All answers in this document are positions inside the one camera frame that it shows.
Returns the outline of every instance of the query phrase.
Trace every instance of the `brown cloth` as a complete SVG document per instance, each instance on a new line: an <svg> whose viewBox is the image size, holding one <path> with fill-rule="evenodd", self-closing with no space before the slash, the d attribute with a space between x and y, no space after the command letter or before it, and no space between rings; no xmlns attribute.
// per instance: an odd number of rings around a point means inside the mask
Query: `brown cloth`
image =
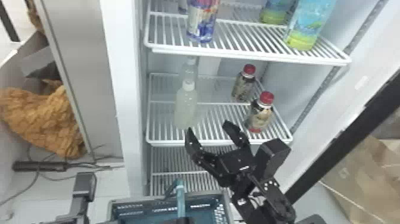
<svg viewBox="0 0 400 224"><path fill-rule="evenodd" d="M85 151L78 124L63 85L50 95L36 95L17 88L7 88L0 95L1 117L23 139L57 153L78 158Z"/></svg>
<svg viewBox="0 0 400 224"><path fill-rule="evenodd" d="M39 18L38 11L36 10L36 5L33 0L28 0L28 16L30 22L35 26L36 30L45 34L45 30L43 29L42 22Z"/></svg>

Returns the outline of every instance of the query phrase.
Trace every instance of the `bottle label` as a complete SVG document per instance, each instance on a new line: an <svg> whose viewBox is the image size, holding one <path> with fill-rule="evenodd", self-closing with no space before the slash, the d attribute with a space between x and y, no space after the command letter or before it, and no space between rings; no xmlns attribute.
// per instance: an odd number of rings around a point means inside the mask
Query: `bottle label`
<svg viewBox="0 0 400 224"><path fill-rule="evenodd" d="M332 3L321 5L300 2L290 21L289 30L295 30L306 36L316 36L320 33L332 9Z"/></svg>
<svg viewBox="0 0 400 224"><path fill-rule="evenodd" d="M288 11L293 4L293 0L268 0L265 8L273 11Z"/></svg>
<svg viewBox="0 0 400 224"><path fill-rule="evenodd" d="M187 19L187 32L195 37L212 35L214 33L214 23L217 18L219 0L212 5L193 4L189 5L189 17Z"/></svg>

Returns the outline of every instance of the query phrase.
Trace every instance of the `white wire shelf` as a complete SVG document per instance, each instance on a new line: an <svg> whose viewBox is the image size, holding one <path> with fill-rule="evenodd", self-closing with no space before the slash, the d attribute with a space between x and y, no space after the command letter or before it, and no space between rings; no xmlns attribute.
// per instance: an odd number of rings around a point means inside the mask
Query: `white wire shelf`
<svg viewBox="0 0 400 224"><path fill-rule="evenodd" d="M226 153L231 147L209 147L206 151ZM150 195L164 195L176 178L185 181L186 192L223 189L218 182L201 167L195 165L183 147L152 147Z"/></svg>
<svg viewBox="0 0 400 224"><path fill-rule="evenodd" d="M179 14L178 1L176 0L155 0L149 3L149 10L152 13ZM262 8L262 5L221 1L217 18L258 23Z"/></svg>
<svg viewBox="0 0 400 224"><path fill-rule="evenodd" d="M199 76L197 93L199 103L249 105L260 97L263 87L256 80L248 102L236 102L231 97L235 77ZM176 91L182 87L178 74L151 73L149 78L151 102L175 102Z"/></svg>
<svg viewBox="0 0 400 224"><path fill-rule="evenodd" d="M283 42L285 26L257 23L261 6L224 3L210 43L186 38L186 15L176 14L176 4L150 0L144 44L153 52L345 66L351 59L327 39L320 37L310 51L298 51Z"/></svg>
<svg viewBox="0 0 400 224"><path fill-rule="evenodd" d="M178 75L151 73L149 79L149 101L146 123L146 141L156 147L176 147L185 144L185 131L174 126L174 98L178 90ZM231 145L233 142L222 129L225 120L237 124L248 136L251 144L262 144L275 138L289 144L293 136L274 107L267 128L261 133L251 133L243 122L247 117L250 102L232 102L230 91L234 78L200 76L198 81L199 103L192 129L204 146ZM253 98L263 91L259 82Z"/></svg>

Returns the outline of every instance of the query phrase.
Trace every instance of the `juice bottle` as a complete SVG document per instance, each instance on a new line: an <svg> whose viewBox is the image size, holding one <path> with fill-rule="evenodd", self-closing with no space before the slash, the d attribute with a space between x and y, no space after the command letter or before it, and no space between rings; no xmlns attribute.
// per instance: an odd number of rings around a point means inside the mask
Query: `juice bottle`
<svg viewBox="0 0 400 224"><path fill-rule="evenodd" d="M286 13L290 10L294 0L268 0L261 10L260 22L282 25L285 23Z"/></svg>
<svg viewBox="0 0 400 224"><path fill-rule="evenodd" d="M310 50L318 39L336 0L300 0L284 41L301 51Z"/></svg>

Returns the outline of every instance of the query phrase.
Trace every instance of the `plastic bottle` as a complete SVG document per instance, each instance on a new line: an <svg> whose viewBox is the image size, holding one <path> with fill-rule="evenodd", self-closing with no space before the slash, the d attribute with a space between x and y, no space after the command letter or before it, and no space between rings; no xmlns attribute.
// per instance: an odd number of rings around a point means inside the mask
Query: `plastic bottle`
<svg viewBox="0 0 400 224"><path fill-rule="evenodd" d="M336 0L300 0L285 34L285 42L301 51L310 50L318 39Z"/></svg>
<svg viewBox="0 0 400 224"><path fill-rule="evenodd" d="M193 42L208 43L213 39L220 0L187 1L187 37Z"/></svg>
<svg viewBox="0 0 400 224"><path fill-rule="evenodd" d="M267 127L273 113L273 101L274 94L264 91L259 99L251 102L250 112L244 124L250 132L260 133Z"/></svg>
<svg viewBox="0 0 400 224"><path fill-rule="evenodd" d="M182 83L185 79L189 79L197 83L199 68L196 62L197 57L187 57L186 62L182 65L182 68L180 69L180 83Z"/></svg>
<svg viewBox="0 0 400 224"><path fill-rule="evenodd" d="M293 2L294 0L268 0L261 10L260 22L276 25L284 24L286 14Z"/></svg>
<svg viewBox="0 0 400 224"><path fill-rule="evenodd" d="M247 102L255 83L255 66L247 64L243 71L237 75L232 90L232 97L239 102Z"/></svg>
<svg viewBox="0 0 400 224"><path fill-rule="evenodd" d="M176 93L174 124L179 129L187 129L194 125L197 107L197 91L195 82L185 79L182 88Z"/></svg>

